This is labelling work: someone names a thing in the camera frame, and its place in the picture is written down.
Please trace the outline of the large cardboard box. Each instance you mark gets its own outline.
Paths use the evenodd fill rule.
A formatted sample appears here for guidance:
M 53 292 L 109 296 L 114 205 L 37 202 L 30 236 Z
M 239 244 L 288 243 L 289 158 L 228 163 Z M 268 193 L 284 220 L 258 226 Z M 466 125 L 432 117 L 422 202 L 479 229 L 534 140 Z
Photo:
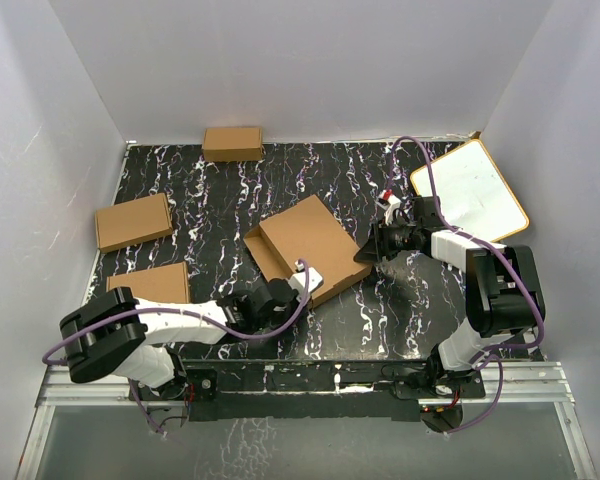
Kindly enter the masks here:
M 316 195 L 261 221 L 243 240 L 268 281 L 291 277 L 300 259 L 315 269 L 323 284 L 311 294 L 314 307 L 371 273 L 354 260 L 358 245 Z

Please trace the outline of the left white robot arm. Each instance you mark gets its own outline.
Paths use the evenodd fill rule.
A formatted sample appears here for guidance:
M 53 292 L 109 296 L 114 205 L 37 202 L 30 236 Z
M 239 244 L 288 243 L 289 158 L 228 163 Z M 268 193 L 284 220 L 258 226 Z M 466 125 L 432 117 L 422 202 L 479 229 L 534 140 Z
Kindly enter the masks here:
M 309 270 L 197 304 L 154 302 L 116 287 L 60 321 L 64 363 L 75 384 L 115 375 L 174 399 L 184 392 L 187 376 L 168 345 L 276 337 L 305 313 L 321 284 L 321 276 Z

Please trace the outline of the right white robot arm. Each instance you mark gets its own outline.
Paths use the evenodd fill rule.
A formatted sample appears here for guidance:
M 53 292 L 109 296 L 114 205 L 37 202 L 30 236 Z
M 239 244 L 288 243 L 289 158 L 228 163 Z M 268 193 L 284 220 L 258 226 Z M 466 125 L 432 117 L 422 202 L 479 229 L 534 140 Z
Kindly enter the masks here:
M 532 251 L 479 240 L 440 219 L 436 197 L 413 199 L 413 216 L 384 190 L 377 199 L 381 216 L 354 256 L 359 263 L 391 260 L 403 251 L 418 252 L 465 275 L 466 318 L 434 346 L 422 367 L 392 372 L 391 379 L 413 389 L 428 388 L 446 397 L 484 368 L 493 352 L 544 319 L 545 304 Z

